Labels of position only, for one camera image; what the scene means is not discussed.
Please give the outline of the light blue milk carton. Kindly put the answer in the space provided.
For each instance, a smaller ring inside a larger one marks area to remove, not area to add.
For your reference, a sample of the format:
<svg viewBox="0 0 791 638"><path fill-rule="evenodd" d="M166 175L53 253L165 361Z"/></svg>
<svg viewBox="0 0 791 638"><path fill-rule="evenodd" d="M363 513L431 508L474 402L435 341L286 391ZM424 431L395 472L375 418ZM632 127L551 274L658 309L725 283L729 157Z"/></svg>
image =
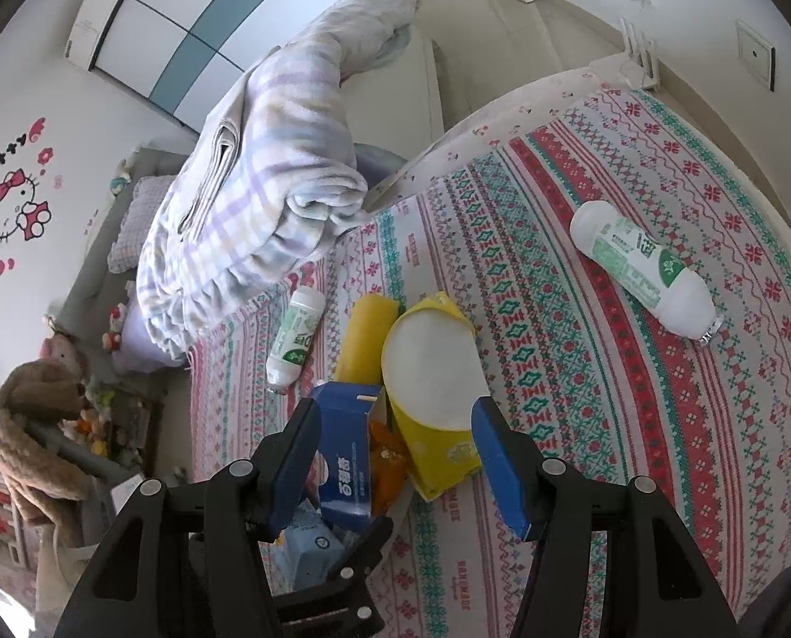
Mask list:
<svg viewBox="0 0 791 638"><path fill-rule="evenodd" d="M354 538L349 530L326 522L309 500L300 502L292 521L270 547L280 592L322 585Z"/></svg>

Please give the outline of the blue tissue box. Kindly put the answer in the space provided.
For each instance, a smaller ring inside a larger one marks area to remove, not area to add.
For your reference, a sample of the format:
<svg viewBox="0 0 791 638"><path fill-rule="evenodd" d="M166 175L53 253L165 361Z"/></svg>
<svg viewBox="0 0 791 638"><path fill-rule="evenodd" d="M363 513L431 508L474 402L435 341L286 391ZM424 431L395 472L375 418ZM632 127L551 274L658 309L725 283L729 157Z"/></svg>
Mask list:
<svg viewBox="0 0 791 638"><path fill-rule="evenodd" d="M371 425L385 415L384 388L377 384L328 382L310 398L319 406L316 454L319 510L332 524L362 533L371 524Z"/></svg>

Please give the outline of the yellow snack bag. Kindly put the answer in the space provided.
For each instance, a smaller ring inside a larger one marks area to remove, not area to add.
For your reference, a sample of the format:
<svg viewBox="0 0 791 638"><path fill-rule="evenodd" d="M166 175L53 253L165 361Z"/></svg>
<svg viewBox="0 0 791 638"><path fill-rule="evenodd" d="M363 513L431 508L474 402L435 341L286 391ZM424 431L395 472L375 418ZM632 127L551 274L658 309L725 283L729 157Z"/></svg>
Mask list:
<svg viewBox="0 0 791 638"><path fill-rule="evenodd" d="M427 501L480 468L472 437L474 402L489 394L476 331L442 291L414 304L388 331L382 380L395 425Z"/></svg>

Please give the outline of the yellow sponge block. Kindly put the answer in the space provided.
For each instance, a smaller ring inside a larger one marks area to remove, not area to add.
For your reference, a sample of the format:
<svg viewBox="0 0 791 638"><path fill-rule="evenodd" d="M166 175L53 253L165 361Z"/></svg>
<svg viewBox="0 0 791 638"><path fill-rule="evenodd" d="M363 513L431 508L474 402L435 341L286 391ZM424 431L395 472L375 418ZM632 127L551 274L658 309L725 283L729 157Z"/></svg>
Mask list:
<svg viewBox="0 0 791 638"><path fill-rule="evenodd" d="M399 315L392 298L367 294L353 305L333 379L340 383L381 384L382 350Z"/></svg>

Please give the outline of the white green drink bottle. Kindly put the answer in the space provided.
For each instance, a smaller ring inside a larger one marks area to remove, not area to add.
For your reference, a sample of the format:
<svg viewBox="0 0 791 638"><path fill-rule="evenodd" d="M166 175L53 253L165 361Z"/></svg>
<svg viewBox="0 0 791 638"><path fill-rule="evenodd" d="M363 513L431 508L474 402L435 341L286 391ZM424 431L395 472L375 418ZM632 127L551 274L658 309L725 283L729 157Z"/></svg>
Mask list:
<svg viewBox="0 0 791 638"><path fill-rule="evenodd" d="M287 392L302 376L324 307L326 297L316 288L298 287L293 292L265 365L273 392Z"/></svg>

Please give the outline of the purple plaid folded quilt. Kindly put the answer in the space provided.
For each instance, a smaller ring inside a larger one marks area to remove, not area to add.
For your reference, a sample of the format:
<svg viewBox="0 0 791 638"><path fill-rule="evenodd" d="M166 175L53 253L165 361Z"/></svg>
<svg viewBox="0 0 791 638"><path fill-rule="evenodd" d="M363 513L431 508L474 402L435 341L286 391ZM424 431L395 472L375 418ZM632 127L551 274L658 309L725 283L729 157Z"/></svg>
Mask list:
<svg viewBox="0 0 791 638"><path fill-rule="evenodd" d="M209 112L137 264L144 328L170 359L367 220L342 83L403 52L417 9L338 0Z"/></svg>

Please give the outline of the lavender pillow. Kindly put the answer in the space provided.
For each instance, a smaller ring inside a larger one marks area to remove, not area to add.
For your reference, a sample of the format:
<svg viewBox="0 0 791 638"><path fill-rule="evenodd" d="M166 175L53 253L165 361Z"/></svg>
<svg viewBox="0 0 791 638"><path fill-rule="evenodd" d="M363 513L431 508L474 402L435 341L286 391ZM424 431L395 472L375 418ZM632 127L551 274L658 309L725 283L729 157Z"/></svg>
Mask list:
<svg viewBox="0 0 791 638"><path fill-rule="evenodd" d="M107 256L111 274L124 274L136 268L154 216L173 181L173 176L148 176L136 184L120 232Z"/></svg>

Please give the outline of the white teal wardrobe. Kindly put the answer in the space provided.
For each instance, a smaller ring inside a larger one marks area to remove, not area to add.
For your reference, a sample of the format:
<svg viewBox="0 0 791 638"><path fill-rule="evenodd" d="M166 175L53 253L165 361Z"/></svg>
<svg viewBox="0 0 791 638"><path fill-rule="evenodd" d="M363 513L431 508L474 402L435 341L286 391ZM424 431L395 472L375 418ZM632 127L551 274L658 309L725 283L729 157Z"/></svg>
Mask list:
<svg viewBox="0 0 791 638"><path fill-rule="evenodd" d="M336 0L82 0L65 58L199 131L248 68Z"/></svg>

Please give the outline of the hello kitty wall sticker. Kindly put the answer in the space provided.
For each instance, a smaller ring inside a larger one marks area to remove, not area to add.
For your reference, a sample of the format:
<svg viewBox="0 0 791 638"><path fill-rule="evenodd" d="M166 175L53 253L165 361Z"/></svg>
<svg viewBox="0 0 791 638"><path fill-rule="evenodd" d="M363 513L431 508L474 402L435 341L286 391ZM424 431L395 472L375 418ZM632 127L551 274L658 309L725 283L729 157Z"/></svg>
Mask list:
<svg viewBox="0 0 791 638"><path fill-rule="evenodd" d="M0 147L0 249L41 240L52 222L45 179L56 152L46 130L47 118L37 117ZM15 265L13 255L0 254L0 276Z"/></svg>

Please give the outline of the grey wall switch plate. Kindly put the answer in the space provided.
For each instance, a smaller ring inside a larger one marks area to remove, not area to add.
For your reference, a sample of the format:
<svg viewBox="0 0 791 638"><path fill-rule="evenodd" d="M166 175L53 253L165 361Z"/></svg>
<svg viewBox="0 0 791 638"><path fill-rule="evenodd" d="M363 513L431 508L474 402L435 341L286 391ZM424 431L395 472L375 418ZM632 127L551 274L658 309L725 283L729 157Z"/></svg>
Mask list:
<svg viewBox="0 0 791 638"><path fill-rule="evenodd" d="M768 91L775 90L776 49L756 30L736 22L738 60Z"/></svg>

